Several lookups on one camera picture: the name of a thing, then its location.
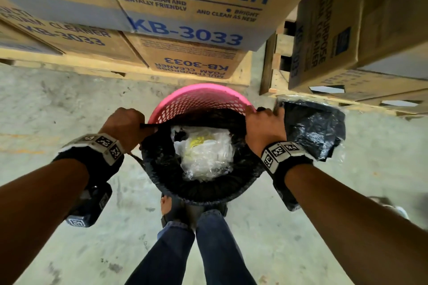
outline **leg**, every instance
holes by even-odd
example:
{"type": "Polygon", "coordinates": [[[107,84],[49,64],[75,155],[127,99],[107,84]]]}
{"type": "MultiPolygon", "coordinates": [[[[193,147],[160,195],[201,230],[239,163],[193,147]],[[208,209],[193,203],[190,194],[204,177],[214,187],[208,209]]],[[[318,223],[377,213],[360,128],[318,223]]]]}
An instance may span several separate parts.
{"type": "Polygon", "coordinates": [[[126,285],[181,285],[194,240],[195,234],[187,224],[174,220],[167,222],[158,233],[158,241],[128,278],[126,285]]]}
{"type": "Polygon", "coordinates": [[[256,285],[222,214],[214,209],[198,220],[196,240],[204,262],[207,285],[256,285]]]}

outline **person's left arm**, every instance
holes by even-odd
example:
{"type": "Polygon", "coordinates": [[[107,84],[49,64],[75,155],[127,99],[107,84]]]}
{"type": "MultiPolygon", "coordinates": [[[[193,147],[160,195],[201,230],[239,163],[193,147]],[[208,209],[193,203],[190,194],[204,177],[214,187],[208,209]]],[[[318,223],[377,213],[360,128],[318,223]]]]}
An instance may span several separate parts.
{"type": "MultiPolygon", "coordinates": [[[[130,152],[153,129],[140,130],[144,115],[119,108],[99,133],[117,139],[130,152]]],[[[86,166],[61,159],[0,187],[0,284],[13,284],[67,216],[88,185],[86,166]]]]}

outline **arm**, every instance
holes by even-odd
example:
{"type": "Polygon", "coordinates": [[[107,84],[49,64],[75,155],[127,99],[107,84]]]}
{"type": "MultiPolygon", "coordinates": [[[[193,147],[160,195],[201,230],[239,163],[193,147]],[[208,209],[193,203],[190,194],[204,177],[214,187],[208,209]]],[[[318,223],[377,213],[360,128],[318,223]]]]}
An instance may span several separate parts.
{"type": "MultiPolygon", "coordinates": [[[[140,130],[144,115],[119,108],[99,133],[119,140],[130,152],[152,134],[140,130]]],[[[1,284],[13,284],[64,220],[88,184],[86,166],[75,159],[54,161],[0,187],[1,284]]]]}
{"type": "MultiPolygon", "coordinates": [[[[246,115],[246,140],[258,156],[286,140],[284,109],[246,115]]],[[[293,167],[284,182],[355,284],[426,283],[428,233],[312,165],[293,167]]]]}

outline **black wristband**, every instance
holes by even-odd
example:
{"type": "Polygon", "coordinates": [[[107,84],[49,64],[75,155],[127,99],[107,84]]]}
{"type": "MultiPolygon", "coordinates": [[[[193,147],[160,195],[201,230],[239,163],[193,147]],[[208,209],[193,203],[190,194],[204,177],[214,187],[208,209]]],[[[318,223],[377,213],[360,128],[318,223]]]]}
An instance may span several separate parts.
{"type": "Polygon", "coordinates": [[[298,164],[312,164],[313,159],[306,155],[310,156],[299,145],[286,141],[271,143],[262,152],[261,161],[273,180],[275,190],[289,211],[299,209],[300,205],[287,188],[285,176],[292,167],[298,164]]]}
{"type": "Polygon", "coordinates": [[[110,166],[104,159],[103,154],[93,150],[90,147],[72,147],[59,153],[52,161],[61,159],[76,159],[83,163],[89,173],[88,186],[97,186],[105,183],[114,174],[116,174],[123,163],[124,155],[121,155],[117,161],[110,166]]]}

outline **person's right arm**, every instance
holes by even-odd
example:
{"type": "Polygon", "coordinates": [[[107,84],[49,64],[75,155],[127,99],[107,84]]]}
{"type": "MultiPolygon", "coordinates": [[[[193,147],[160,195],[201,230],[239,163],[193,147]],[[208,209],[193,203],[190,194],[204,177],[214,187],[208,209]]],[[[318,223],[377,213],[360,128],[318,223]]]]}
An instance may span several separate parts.
{"type": "MultiPolygon", "coordinates": [[[[286,140],[284,109],[246,115],[247,144],[259,157],[286,140]]],[[[284,182],[355,284],[427,284],[424,230],[312,165],[293,167],[284,182]]]]}

